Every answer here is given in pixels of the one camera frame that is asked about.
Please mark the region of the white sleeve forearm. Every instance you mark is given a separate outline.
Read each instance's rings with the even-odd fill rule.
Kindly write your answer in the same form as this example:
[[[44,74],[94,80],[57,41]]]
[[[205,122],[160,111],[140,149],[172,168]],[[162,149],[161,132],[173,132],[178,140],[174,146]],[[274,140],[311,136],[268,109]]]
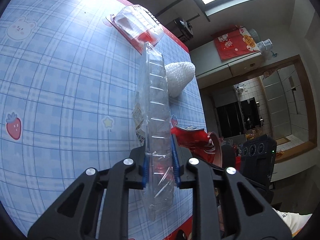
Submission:
[[[306,223],[312,216],[312,214],[300,215],[299,213],[281,212],[276,209],[274,209],[274,211],[290,228],[292,237],[295,237],[300,232],[300,230],[302,230],[302,228],[306,225]]]

